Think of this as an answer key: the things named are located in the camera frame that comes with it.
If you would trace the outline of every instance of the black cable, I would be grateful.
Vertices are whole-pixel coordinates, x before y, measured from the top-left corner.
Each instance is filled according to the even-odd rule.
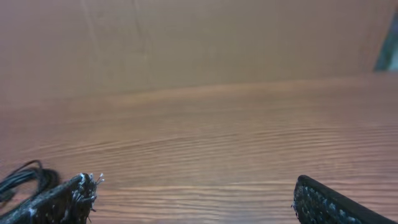
[[[38,167],[27,168],[34,163],[36,163]],[[31,180],[37,180],[37,190],[27,200],[33,200],[42,192],[50,190],[60,183],[60,178],[56,171],[43,169],[42,163],[38,160],[29,161],[20,168],[14,170],[0,182],[0,203],[9,202],[16,194],[15,187]]]

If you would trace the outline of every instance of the table surface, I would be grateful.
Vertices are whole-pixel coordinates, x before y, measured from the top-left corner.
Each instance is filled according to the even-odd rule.
[[[0,177],[104,173],[93,223],[298,223],[307,174],[398,221],[398,78],[201,86],[0,106]]]

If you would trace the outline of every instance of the wooden surface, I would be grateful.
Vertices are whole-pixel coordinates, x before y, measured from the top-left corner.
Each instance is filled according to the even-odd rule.
[[[398,221],[398,78],[215,85],[0,106],[0,170],[104,172],[93,223],[298,223],[307,174]]]
[[[2,0],[0,104],[373,69],[397,0]]]

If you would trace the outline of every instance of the wire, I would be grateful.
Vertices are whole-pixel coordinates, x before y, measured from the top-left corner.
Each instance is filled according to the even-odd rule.
[[[27,168],[29,165],[35,163],[38,167]],[[28,199],[21,202],[20,205],[27,200],[34,199],[42,192],[56,187],[60,183],[60,178],[56,171],[51,169],[43,169],[43,165],[39,160],[29,161],[20,168],[11,172],[11,174],[9,174],[0,182],[0,203],[7,203],[15,196],[15,187],[35,179],[37,180],[36,192]]]

